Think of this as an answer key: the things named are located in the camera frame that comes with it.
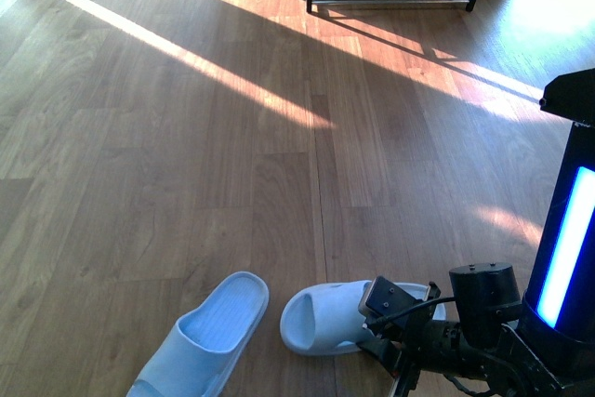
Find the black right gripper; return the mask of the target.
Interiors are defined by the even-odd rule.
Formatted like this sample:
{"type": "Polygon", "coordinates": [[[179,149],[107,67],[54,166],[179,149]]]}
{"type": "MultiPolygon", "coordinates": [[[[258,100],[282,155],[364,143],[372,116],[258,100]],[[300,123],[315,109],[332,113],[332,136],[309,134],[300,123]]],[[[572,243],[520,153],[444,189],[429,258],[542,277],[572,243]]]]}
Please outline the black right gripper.
{"type": "Polygon", "coordinates": [[[486,396],[560,396],[562,383],[522,340],[516,322],[521,296],[510,264],[470,264],[449,272],[453,294],[435,283],[405,311],[404,329],[375,332],[362,350],[391,375],[392,396],[406,396],[422,372],[443,375],[467,394],[462,379],[487,384],[486,396]]]}

